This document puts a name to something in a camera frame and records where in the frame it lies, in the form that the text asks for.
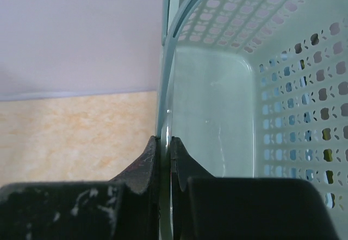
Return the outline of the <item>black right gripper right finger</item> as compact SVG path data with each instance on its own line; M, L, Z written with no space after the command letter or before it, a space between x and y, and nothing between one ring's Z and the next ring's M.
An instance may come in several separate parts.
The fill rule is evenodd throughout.
M299 179L214 177L171 141L174 239L337 239L318 191Z

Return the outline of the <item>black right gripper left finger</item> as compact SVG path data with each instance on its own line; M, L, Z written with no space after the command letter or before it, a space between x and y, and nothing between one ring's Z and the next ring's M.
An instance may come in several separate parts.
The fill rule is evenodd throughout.
M11 183L1 188L1 239L158 239L159 151L109 181Z

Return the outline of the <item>large teal perforated basket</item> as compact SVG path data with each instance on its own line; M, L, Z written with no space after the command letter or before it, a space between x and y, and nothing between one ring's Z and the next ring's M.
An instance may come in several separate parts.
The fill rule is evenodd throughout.
M347 239L347 0L163 0L162 46L163 155L304 179Z

